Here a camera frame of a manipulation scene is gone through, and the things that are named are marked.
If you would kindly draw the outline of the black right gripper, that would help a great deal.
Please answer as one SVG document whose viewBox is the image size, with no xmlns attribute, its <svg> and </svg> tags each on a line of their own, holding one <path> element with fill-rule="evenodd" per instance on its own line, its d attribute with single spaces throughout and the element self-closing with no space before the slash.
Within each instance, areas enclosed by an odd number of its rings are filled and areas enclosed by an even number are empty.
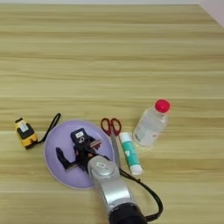
<svg viewBox="0 0 224 224">
<path fill-rule="evenodd" d="M 98 149 L 101 147 L 101 140 L 94 140 L 91 143 L 77 143 L 73 149 L 75 154 L 75 161 L 69 162 L 62 149 L 57 147 L 56 154 L 58 160 L 63 165 L 64 169 L 68 171 L 76 166 L 79 166 L 84 172 L 88 171 L 88 162 L 98 156 Z"/>
</svg>

